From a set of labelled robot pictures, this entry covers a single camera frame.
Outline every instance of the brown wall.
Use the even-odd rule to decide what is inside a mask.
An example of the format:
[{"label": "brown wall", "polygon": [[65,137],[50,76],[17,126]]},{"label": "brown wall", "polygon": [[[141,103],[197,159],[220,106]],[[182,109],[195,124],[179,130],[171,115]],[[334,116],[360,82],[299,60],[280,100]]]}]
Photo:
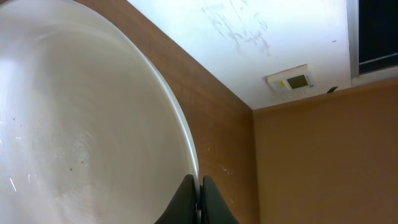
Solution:
[{"label": "brown wall", "polygon": [[254,112],[261,222],[398,223],[398,81]]},{"label": "brown wall", "polygon": [[212,176],[238,221],[259,223],[252,110],[126,0],[77,2],[111,21],[157,67],[188,121],[200,176]]}]

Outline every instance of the white wall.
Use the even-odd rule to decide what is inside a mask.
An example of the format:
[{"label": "white wall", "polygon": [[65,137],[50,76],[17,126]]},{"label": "white wall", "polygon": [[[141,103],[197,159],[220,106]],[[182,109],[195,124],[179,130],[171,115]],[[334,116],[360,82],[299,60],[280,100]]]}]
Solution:
[{"label": "white wall", "polygon": [[262,77],[305,63],[311,95],[351,86],[345,0],[128,1],[252,109],[284,102]]}]

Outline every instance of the small screen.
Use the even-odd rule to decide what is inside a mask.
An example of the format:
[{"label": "small screen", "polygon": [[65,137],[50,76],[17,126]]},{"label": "small screen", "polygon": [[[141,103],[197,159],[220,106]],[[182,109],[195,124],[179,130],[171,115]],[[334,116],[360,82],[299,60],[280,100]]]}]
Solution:
[{"label": "small screen", "polygon": [[290,87],[292,87],[292,89],[300,88],[300,87],[308,85],[305,75],[299,75],[297,77],[288,78],[287,82],[289,83]]}]

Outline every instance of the white device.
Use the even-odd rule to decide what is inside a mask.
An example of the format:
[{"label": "white device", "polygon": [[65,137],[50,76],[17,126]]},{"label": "white device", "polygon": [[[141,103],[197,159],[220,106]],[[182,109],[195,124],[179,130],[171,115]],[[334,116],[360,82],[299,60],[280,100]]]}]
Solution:
[{"label": "white device", "polygon": [[307,64],[284,70],[266,77],[271,88],[283,98],[304,98],[314,87]]}]

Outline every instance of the white plate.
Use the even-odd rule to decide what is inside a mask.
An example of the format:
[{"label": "white plate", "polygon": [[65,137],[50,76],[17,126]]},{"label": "white plate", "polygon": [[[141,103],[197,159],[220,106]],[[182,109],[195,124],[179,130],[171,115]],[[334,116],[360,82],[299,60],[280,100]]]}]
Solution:
[{"label": "white plate", "polygon": [[72,1],[0,7],[1,223],[154,223],[198,162],[162,76]]}]

